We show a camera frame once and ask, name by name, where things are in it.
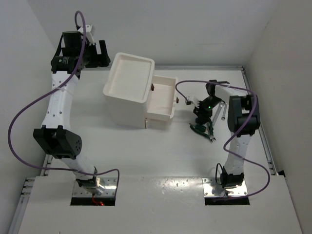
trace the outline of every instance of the metal mounting plate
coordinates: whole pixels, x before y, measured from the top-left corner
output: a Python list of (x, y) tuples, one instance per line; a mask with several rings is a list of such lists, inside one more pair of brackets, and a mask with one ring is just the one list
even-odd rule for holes
[[(101, 177), (101, 179), (104, 180), (104, 182), (105, 182), (105, 191), (102, 195), (97, 195), (96, 197), (102, 197), (102, 198), (113, 198), (113, 197), (115, 197), (117, 178), (115, 178), (115, 177), (108, 177), (108, 178)], [(79, 187), (78, 183), (75, 182), (72, 197), (90, 198), (90, 197), (92, 197), (92, 194), (90, 192), (86, 191), (84, 188)]]
[(245, 196), (248, 194), (245, 180), (241, 186), (235, 188), (222, 188), (215, 182), (215, 178), (203, 178), (203, 189), (205, 198), (231, 197), (231, 196)]

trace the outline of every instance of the white table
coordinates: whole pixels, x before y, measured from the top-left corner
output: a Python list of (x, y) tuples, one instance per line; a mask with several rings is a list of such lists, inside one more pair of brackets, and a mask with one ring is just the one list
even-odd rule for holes
[[(201, 177), (214, 176), (216, 164), (223, 165), (227, 158), (222, 149), (230, 137), (227, 122), (219, 117), (214, 129), (217, 141), (211, 144), (191, 131), (193, 107), (180, 98), (171, 124), (153, 121), (149, 129), (117, 126), (102, 93), (108, 73), (82, 72), (71, 130), (81, 136), (81, 154), (88, 156), (99, 172), (120, 169), (116, 206), (70, 206), (74, 175), (50, 171), (49, 176), (36, 178), (20, 234), (301, 233), (282, 176), (273, 176), (267, 190), (250, 198), (250, 205), (205, 206)], [(155, 74), (179, 80), (227, 80), (245, 87), (241, 71), (164, 70)], [(180, 89), (199, 99), (207, 96), (204, 84), (181, 84)], [(268, 168), (258, 131), (247, 158)], [(58, 160), (53, 160), (52, 166), (64, 167)], [(263, 169), (248, 163), (244, 168), (249, 193), (265, 185)]]

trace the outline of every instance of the white container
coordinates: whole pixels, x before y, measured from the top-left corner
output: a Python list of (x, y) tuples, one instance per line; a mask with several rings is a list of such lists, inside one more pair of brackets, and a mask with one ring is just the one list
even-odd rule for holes
[(152, 59), (116, 54), (103, 89), (114, 123), (146, 128), (150, 119), (174, 116), (177, 78), (153, 76), (154, 69)]

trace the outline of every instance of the white wall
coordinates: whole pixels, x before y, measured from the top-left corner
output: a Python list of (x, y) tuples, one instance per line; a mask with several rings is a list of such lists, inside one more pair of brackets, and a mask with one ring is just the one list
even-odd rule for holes
[[(27, 176), (39, 171), (11, 154), (7, 130), (13, 116), (50, 89), (54, 49), (25, 0), (0, 3), (0, 233), (7, 233)], [(32, 138), (40, 126), (47, 100), (31, 108), (13, 128), (13, 144), (29, 162), (42, 165), (44, 154)]]
[(96, 40), (156, 65), (242, 65), (279, 0), (27, 0), (54, 46), (79, 9)]
[(311, 12), (311, 0), (284, 0), (247, 66), (273, 156), (285, 170), (306, 234), (312, 230)]

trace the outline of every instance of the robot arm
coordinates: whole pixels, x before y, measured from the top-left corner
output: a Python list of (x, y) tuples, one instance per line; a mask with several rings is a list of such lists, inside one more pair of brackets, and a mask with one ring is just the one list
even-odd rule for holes
[[(210, 80), (210, 82), (220, 84), (228, 83), (226, 81), (217, 82), (216, 80)], [(194, 113), (197, 115), (196, 123), (204, 124), (210, 120), (213, 108), (221, 101), (224, 101), (229, 106), (228, 127), (231, 135), (233, 135), (248, 117), (254, 103), (254, 97), (238, 90), (229, 89), (215, 84), (207, 83), (206, 89), (209, 97), (200, 101), (194, 108)], [(220, 176), (223, 188), (235, 187), (242, 184), (244, 180), (243, 158), (246, 156), (247, 147), (252, 135), (259, 127), (260, 114), (259, 106), (257, 104), (252, 118), (248, 121), (243, 130), (231, 141), (230, 151), (240, 155), (241, 158), (229, 153), (228, 159), (222, 167), (222, 173)]]
[[(82, 64), (77, 73), (59, 91), (50, 96), (49, 106), (41, 128), (34, 129), (33, 136), (46, 154), (63, 161), (69, 168), (90, 174), (97, 173), (97, 169), (87, 161), (86, 156), (79, 155), (82, 148), (82, 139), (70, 131), (70, 111), (73, 94), (84, 67), (108, 66), (110, 59), (107, 55), (105, 41), (100, 41), (102, 54), (97, 54), (93, 39), (94, 27), (86, 25), (87, 44), (83, 53)], [(76, 66), (82, 46), (81, 33), (83, 28), (74, 32), (63, 32), (65, 47), (60, 54), (60, 46), (51, 61), (52, 89), (65, 82)], [(83, 175), (74, 172), (79, 186), (93, 194), (103, 192), (100, 179), (96, 176)]]

